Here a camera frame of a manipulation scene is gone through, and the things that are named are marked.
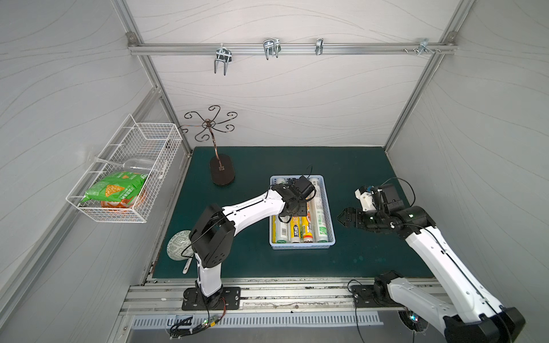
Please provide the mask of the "blue plastic basket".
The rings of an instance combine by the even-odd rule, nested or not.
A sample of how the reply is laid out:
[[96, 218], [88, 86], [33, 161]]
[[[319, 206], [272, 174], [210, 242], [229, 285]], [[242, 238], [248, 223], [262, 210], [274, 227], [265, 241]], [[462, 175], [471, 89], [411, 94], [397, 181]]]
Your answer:
[[273, 248], [273, 250], [321, 250], [321, 249], [328, 249], [328, 248], [330, 248], [331, 246], [333, 246], [335, 244], [336, 238], [335, 238], [335, 233], [334, 233], [334, 228], [333, 228], [333, 221], [332, 221], [332, 217], [331, 217], [331, 214], [330, 214], [330, 206], [329, 206], [329, 203], [328, 203], [324, 178], [321, 175], [312, 175], [312, 176], [308, 177], [309, 180], [311, 180], [312, 178], [318, 178], [319, 179], [321, 194], [322, 194], [322, 199], [323, 199], [323, 207], [324, 207], [324, 212], [325, 212], [325, 223], [327, 225], [328, 242], [324, 242], [324, 243], [316, 242], [316, 239], [315, 239], [315, 222], [314, 222], [314, 219], [313, 219], [314, 211], [313, 211], [312, 203], [310, 201], [310, 202], [307, 203], [307, 208], [309, 208], [309, 210], [310, 210], [310, 222], [311, 222], [311, 229], [312, 229], [313, 235], [314, 235], [314, 242], [313, 243], [304, 243], [303, 239], [302, 239], [302, 233], [301, 233], [301, 243], [294, 243], [294, 244], [291, 243], [290, 242], [290, 221], [289, 221], [287, 223], [288, 224], [289, 242], [286, 243], [286, 244], [273, 244], [272, 243], [272, 224], [271, 224], [272, 223], [272, 216], [271, 216], [270, 217], [270, 223], [269, 223], [269, 226], [270, 226], [270, 246]]

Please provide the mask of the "white green roll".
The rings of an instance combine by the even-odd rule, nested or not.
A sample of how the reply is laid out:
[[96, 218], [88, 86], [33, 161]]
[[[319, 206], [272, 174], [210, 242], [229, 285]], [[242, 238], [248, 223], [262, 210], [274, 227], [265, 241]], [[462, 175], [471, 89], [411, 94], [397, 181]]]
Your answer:
[[313, 219], [315, 222], [315, 239], [316, 242], [328, 242], [327, 225], [325, 223], [325, 212], [323, 207], [323, 199], [318, 178], [312, 178], [311, 183], [315, 187], [315, 196], [311, 201], [313, 206]]

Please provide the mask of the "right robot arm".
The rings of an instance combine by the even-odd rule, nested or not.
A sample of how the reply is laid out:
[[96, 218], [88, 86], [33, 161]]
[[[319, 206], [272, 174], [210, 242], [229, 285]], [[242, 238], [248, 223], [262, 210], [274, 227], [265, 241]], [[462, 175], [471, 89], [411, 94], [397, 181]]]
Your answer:
[[431, 216], [419, 206], [407, 206], [395, 186], [360, 187], [360, 207], [348, 207], [340, 224], [366, 232], [396, 234], [424, 261], [450, 298], [439, 300], [420, 290], [402, 274], [386, 272], [375, 278], [368, 297], [383, 307], [400, 305], [402, 322], [411, 330], [420, 323], [439, 331], [447, 342], [514, 342], [526, 325], [515, 307], [505, 307], [450, 248]]

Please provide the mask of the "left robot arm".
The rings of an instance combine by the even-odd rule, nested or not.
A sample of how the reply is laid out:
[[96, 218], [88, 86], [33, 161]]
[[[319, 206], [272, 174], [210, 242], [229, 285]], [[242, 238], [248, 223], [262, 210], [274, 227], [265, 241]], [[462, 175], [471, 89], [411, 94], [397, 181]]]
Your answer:
[[317, 190], [304, 176], [271, 185], [259, 196], [240, 204], [210, 204], [190, 233], [190, 247], [197, 260], [197, 289], [210, 300], [221, 294], [221, 266], [234, 238], [247, 227], [271, 216], [301, 217]]

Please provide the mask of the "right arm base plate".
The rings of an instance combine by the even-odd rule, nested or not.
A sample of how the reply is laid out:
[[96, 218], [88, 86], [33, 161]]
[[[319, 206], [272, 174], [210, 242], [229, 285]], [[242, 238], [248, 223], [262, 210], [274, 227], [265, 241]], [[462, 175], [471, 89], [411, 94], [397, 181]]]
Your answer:
[[388, 293], [377, 284], [353, 284], [348, 287], [348, 290], [353, 296], [354, 305], [357, 308], [400, 307], [400, 304], [393, 301]]

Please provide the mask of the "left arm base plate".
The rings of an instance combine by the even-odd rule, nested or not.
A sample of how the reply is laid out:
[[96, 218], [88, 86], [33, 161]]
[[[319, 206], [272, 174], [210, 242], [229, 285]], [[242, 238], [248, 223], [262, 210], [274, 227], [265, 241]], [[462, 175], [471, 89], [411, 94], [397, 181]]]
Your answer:
[[206, 297], [199, 287], [188, 288], [183, 294], [183, 311], [238, 310], [240, 308], [240, 287], [222, 287]]

